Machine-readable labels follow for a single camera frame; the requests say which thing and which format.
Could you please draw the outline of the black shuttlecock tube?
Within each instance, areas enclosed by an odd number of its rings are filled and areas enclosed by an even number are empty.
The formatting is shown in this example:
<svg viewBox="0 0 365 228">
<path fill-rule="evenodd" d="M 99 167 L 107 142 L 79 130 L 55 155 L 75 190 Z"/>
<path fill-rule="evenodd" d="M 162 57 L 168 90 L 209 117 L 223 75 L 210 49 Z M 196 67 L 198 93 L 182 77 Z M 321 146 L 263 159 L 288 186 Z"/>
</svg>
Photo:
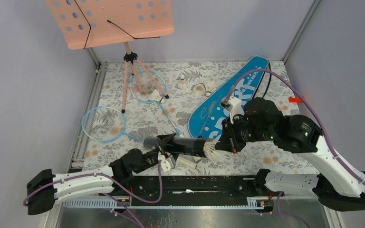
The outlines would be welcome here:
<svg viewBox="0 0 365 228">
<path fill-rule="evenodd" d="M 158 147 L 157 136 L 149 136 L 144 139 L 144 148 L 154 149 Z M 184 154 L 194 157 L 205 157 L 203 152 L 204 144 L 207 140 L 205 138 L 185 138 L 185 137 L 174 137 L 165 146 L 165 152 Z"/>
</svg>

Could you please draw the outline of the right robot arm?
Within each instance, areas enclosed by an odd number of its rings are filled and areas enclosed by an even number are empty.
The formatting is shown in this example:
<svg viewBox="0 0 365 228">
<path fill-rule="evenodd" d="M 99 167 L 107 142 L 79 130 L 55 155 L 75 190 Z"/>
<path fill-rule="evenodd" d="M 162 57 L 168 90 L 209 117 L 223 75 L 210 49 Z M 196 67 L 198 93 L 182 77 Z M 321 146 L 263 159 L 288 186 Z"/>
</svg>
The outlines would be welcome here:
<svg viewBox="0 0 365 228">
<path fill-rule="evenodd" d="M 228 143 L 231 152 L 240 152 L 249 142 L 270 141 L 318 170 L 318 174 L 284 174 L 260 169 L 253 180 L 258 195 L 289 193 L 313 197 L 336 211 L 365 210 L 365 171 L 351 166 L 334 149 L 319 118 L 284 115 L 272 101 L 261 97 L 243 104 L 232 91 L 221 106 L 229 116 L 222 121 L 220 141 Z"/>
</svg>

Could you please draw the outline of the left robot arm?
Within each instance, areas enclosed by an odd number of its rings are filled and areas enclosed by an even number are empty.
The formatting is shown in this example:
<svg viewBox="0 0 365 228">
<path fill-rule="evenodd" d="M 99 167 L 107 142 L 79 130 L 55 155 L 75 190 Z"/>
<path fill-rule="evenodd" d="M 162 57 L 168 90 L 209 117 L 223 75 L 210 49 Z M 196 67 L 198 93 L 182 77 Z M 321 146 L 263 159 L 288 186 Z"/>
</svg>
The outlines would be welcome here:
<svg viewBox="0 0 365 228">
<path fill-rule="evenodd" d="M 68 199 L 114 192 L 123 195 L 128 192 L 128 182 L 134 174 L 141 173 L 155 165 L 161 166 L 168 160 L 165 145 L 177 134 L 158 135 L 153 138 L 150 151 L 143 153 L 131 149 L 121 158 L 109 165 L 89 171 L 54 174 L 51 169 L 40 171 L 27 185 L 27 196 L 23 206 L 28 215 L 38 215 L 50 211 L 53 207 Z"/>
</svg>

